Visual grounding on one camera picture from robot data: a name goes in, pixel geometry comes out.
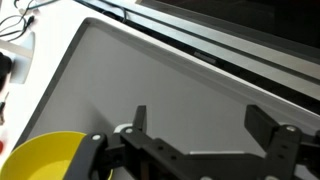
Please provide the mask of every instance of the bolt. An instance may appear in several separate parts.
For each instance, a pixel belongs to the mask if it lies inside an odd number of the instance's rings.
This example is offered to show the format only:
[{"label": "bolt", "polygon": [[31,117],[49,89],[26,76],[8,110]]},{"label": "bolt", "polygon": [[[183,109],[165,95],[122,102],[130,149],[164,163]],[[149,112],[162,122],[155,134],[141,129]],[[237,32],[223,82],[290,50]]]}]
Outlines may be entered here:
[{"label": "bolt", "polygon": [[100,138],[101,138],[101,136],[98,135],[98,134],[92,136],[92,139],[95,140],[95,141],[99,140]]},{"label": "bolt", "polygon": [[296,128],[293,127],[293,126],[288,126],[288,127],[287,127],[287,130],[288,130],[288,131],[291,131],[291,132],[294,132],[294,131],[296,131]]},{"label": "bolt", "polygon": [[213,180],[211,177],[203,176],[200,178],[200,180]]},{"label": "bolt", "polygon": [[129,129],[126,130],[126,133],[130,134],[130,133],[132,133],[132,131],[133,130],[129,128]]},{"label": "bolt", "polygon": [[266,178],[264,180],[279,180],[279,179],[274,176],[266,176]]}]

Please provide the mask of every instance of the black mount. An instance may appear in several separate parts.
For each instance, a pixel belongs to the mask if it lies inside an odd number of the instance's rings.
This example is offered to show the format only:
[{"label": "black mount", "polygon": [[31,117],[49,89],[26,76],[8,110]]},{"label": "black mount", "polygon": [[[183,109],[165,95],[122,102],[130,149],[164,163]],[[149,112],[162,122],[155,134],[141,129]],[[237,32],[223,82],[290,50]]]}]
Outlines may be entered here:
[{"label": "black mount", "polygon": [[185,155],[146,131],[146,106],[139,106],[132,127],[113,134],[86,135],[64,180],[105,180],[110,169],[125,167],[142,180],[294,180],[296,164],[320,178],[320,131],[315,136],[280,126],[255,105],[247,106],[245,127],[266,151],[253,154]]}]

